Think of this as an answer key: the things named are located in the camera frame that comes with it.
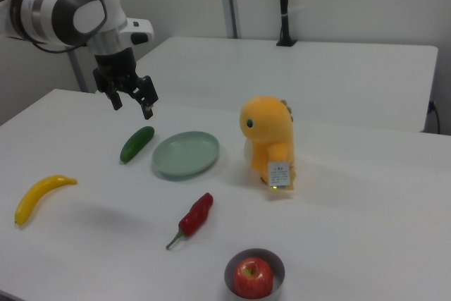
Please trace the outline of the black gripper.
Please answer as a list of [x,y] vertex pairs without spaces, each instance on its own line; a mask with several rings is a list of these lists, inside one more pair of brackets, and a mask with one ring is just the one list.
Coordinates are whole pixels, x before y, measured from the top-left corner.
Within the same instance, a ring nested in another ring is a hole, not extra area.
[[124,92],[138,102],[144,119],[149,120],[153,116],[153,106],[158,101],[158,94],[148,75],[143,78],[137,75],[137,63],[132,48],[94,57],[97,62],[97,68],[94,70],[97,89],[109,95],[114,110],[117,111],[123,106],[117,91]]

